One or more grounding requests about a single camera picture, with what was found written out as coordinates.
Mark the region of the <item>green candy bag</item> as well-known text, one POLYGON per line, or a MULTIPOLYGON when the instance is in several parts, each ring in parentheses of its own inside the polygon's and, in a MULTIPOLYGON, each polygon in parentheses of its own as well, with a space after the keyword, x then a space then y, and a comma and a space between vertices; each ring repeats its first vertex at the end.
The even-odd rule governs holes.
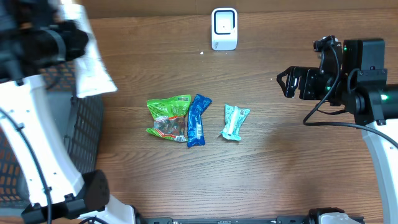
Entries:
POLYGON ((166 99, 147 100, 154 126, 146 132, 176 142, 187 142, 185 117, 191 103, 191 95, 178 95, 166 99))

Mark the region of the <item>white tube gold cap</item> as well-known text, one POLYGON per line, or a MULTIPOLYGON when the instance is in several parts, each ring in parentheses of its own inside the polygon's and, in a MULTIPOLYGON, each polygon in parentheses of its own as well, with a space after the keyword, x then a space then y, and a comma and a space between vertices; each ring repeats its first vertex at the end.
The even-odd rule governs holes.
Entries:
POLYGON ((59 10, 61 18, 72 20, 79 30, 88 34, 85 54, 74 60, 77 97, 86 98, 117 91, 102 60, 85 7, 78 1, 64 0, 60 2, 59 10))

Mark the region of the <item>teal white snack packet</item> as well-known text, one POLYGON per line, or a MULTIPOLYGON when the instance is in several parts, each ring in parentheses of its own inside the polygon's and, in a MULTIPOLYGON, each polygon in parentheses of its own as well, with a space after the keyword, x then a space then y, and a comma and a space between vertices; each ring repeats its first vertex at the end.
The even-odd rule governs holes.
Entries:
POLYGON ((227 140, 240 141, 239 131, 250 113, 250 109, 242 109, 237 106, 224 105, 225 126, 220 134, 227 140))

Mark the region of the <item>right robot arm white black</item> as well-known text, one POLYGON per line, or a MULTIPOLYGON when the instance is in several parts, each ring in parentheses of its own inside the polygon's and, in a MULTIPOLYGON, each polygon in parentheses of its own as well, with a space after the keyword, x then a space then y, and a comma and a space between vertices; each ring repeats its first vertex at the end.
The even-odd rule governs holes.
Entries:
POLYGON ((387 83, 385 41, 329 35, 313 43, 319 67, 291 66, 276 80, 283 94, 318 103, 303 119, 306 126, 342 126, 361 130, 374 164, 384 223, 397 223, 397 85, 387 83), (353 123, 310 122, 322 104, 344 106, 353 123))

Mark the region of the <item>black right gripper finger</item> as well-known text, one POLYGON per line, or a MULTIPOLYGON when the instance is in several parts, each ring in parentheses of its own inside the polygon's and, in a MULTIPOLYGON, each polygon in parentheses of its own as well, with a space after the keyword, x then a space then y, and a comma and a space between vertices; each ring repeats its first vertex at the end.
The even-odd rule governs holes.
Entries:
POLYGON ((308 69, 309 69, 309 67, 291 66, 291 67, 287 68, 285 71, 278 74, 276 80, 281 81, 283 77, 293 74, 294 71, 300 72, 300 71, 307 71, 308 69))
POLYGON ((299 86, 299 78, 288 73, 280 73, 278 74, 276 80, 280 85, 285 97, 293 98, 295 96, 295 91, 299 86))

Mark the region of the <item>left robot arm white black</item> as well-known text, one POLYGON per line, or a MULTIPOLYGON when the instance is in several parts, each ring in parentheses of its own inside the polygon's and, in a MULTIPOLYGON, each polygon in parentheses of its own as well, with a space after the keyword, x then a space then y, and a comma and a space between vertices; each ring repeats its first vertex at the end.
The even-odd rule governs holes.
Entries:
POLYGON ((135 224, 133 207, 110 194, 104 172, 77 170, 56 127, 40 71, 69 61, 78 97, 116 91, 82 3, 1 2, 1 127, 29 190, 22 219, 135 224))

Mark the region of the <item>blue snack bar wrapper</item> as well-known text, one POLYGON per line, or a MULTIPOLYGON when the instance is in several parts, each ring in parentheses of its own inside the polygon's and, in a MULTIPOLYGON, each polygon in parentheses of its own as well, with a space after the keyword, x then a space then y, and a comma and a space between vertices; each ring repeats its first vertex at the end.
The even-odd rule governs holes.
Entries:
POLYGON ((192 101, 187 119, 187 146, 203 146, 205 145, 205 137, 203 134, 202 114, 211 105, 212 100, 203 95, 197 94, 192 101))

